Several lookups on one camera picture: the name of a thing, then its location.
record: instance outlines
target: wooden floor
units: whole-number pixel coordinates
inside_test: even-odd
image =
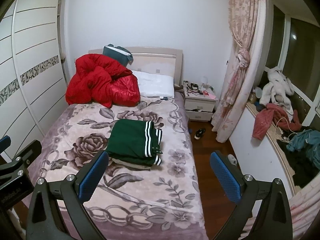
[[[193,130],[191,141],[204,212],[204,226],[209,239],[213,239],[227,221],[235,204],[225,196],[218,179],[214,175],[209,163],[210,154],[215,150],[219,150],[225,155],[233,154],[235,156],[235,154],[229,140],[225,143],[219,143],[215,140],[217,133],[211,131],[212,125],[209,122],[189,122],[189,128]],[[202,138],[196,140],[194,134],[200,128],[206,128],[206,132]]]

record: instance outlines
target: floral bedspread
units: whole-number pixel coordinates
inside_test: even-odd
[[[33,184],[76,174],[105,149],[119,119],[154,121],[163,130],[162,164],[137,170],[109,161],[98,187],[84,206],[107,239],[207,240],[192,145],[182,96],[168,101],[141,98],[132,108],[98,103],[71,105],[42,141],[41,155],[28,168]],[[30,196],[25,199],[28,204]],[[75,238],[79,236],[59,206]]]

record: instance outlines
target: wardrobe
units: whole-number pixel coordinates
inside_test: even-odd
[[[15,0],[0,22],[0,138],[8,162],[41,141],[68,104],[58,44],[58,0]]]

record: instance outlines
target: pink curtain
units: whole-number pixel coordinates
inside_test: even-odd
[[[320,209],[320,174],[318,174],[308,185],[289,200],[293,240],[300,239],[307,231]],[[248,235],[255,221],[250,218],[244,227],[243,233],[239,239]]]
[[[229,0],[229,28],[234,40],[212,131],[225,142],[233,132],[252,89],[261,56],[266,0]]]

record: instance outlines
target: silver bolt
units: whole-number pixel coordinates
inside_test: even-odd
[[[251,181],[251,180],[253,180],[253,177],[251,175],[247,174],[244,176],[244,179],[247,181]]]
[[[43,183],[44,183],[44,179],[38,179],[37,183],[38,183],[39,185],[43,184]]]
[[[74,176],[73,174],[69,174],[69,175],[67,176],[67,180],[68,180],[68,181],[73,181],[74,178],[75,178],[75,176]]]
[[[281,185],[281,184],[282,184],[281,179],[278,179],[278,178],[276,178],[276,179],[275,179],[275,182],[276,182],[276,184],[279,184],[279,185]]]

